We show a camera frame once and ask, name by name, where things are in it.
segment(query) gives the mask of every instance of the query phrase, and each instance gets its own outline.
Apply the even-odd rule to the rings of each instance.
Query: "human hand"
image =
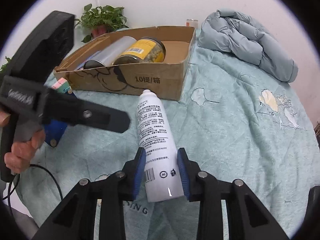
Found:
[[[0,110],[0,127],[8,124],[10,114]],[[21,173],[30,166],[31,159],[35,156],[36,150],[43,144],[45,139],[44,130],[35,132],[30,141],[14,142],[11,152],[4,155],[6,166],[15,173]]]

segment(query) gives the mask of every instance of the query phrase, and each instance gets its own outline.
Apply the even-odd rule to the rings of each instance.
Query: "light blue bedspread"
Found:
[[[52,172],[64,196],[81,178],[94,181],[122,169],[139,142],[137,96],[75,94],[127,111],[132,123],[123,134],[68,127],[56,148],[41,147],[34,163]],[[304,217],[309,189],[320,185],[320,154],[311,122],[289,84],[230,53],[195,44],[180,101],[163,104],[177,147],[217,179],[243,179],[292,235]],[[60,201],[54,182],[40,169],[22,173],[17,192],[38,225]],[[198,210],[199,203],[184,197],[148,203],[142,183],[137,200],[124,203],[127,239],[194,240]]]

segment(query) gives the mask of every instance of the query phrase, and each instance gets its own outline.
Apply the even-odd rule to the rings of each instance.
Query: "black cable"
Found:
[[[17,175],[18,175],[17,182],[14,184],[14,188],[13,188],[13,190],[11,190],[10,195],[12,195],[12,193],[15,191],[15,189],[18,186],[18,183],[20,181],[20,174],[17,174]]]
[[[40,168],[40,169],[46,171],[46,172],[50,175],[50,177],[53,179],[54,183],[56,184],[56,186],[57,186],[57,188],[58,188],[59,195],[60,195],[60,198],[61,198],[61,200],[62,200],[62,199],[63,199],[63,196],[62,196],[61,188],[60,188],[57,180],[55,179],[55,177],[52,175],[52,173],[51,173],[50,171],[48,171],[45,167],[42,167],[42,166],[37,165],[37,164],[30,164],[30,167]],[[12,213],[12,207],[11,207],[11,202],[10,202],[10,195],[14,192],[14,190],[16,189],[16,187],[17,187],[17,185],[18,185],[18,183],[19,183],[19,181],[20,181],[20,174],[17,174],[17,175],[18,175],[17,182],[16,182],[16,184],[14,185],[13,190],[10,191],[10,190],[11,190],[12,183],[13,183],[13,181],[11,181],[11,182],[9,183],[9,186],[8,186],[8,194],[7,194],[6,197],[3,198],[3,200],[6,199],[6,198],[8,199],[8,206],[9,206],[9,211],[10,211],[11,216],[13,216],[13,213]]]
[[[11,181],[9,183],[7,196],[8,196],[8,206],[9,206],[10,215],[13,217],[12,208],[11,208],[11,202],[10,202],[10,190],[11,190],[12,182],[13,181]]]
[[[45,167],[42,167],[42,166],[37,165],[37,164],[30,164],[30,167],[40,168],[40,169],[46,171],[46,172],[51,176],[51,178],[53,179],[54,183],[56,184],[56,186],[57,186],[57,188],[58,188],[59,195],[60,195],[60,198],[61,198],[61,200],[62,200],[62,199],[63,199],[63,196],[62,196],[61,188],[60,188],[57,180],[55,179],[55,177],[51,174],[51,172],[48,171]]]

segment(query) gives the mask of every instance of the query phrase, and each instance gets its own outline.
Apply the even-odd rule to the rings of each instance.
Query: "metal screw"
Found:
[[[57,141],[56,141],[55,139],[51,139],[50,145],[51,145],[52,147],[56,147],[56,146],[57,146]]]
[[[116,172],[116,176],[117,176],[118,178],[122,178],[122,177],[125,176],[125,173],[124,173],[123,171],[117,171],[117,172]]]
[[[208,176],[208,173],[206,173],[205,171],[200,171],[198,172],[198,176],[200,178],[206,178]]]
[[[235,180],[235,184],[239,187],[241,187],[243,185],[243,181],[241,179],[236,179]]]
[[[79,181],[79,184],[81,185],[81,186],[84,186],[84,185],[87,185],[88,184],[88,180],[87,179],[81,179],[80,181]]]
[[[84,116],[84,118],[90,118],[92,116],[92,113],[89,110],[85,110],[83,112],[83,116]]]

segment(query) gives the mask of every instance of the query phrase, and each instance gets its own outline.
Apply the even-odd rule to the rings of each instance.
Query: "green potted plant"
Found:
[[[82,42],[89,42],[102,34],[116,31],[120,28],[128,28],[125,25],[127,18],[122,15],[123,7],[113,8],[110,5],[92,8],[92,4],[84,7],[84,13],[80,19],[75,19],[77,25],[82,25],[91,30],[91,34],[84,37]]]
[[[9,57],[5,57],[5,59],[7,60],[7,63],[3,64],[0,68],[0,72],[4,71],[5,68],[7,67],[7,64],[10,62],[10,58]]]

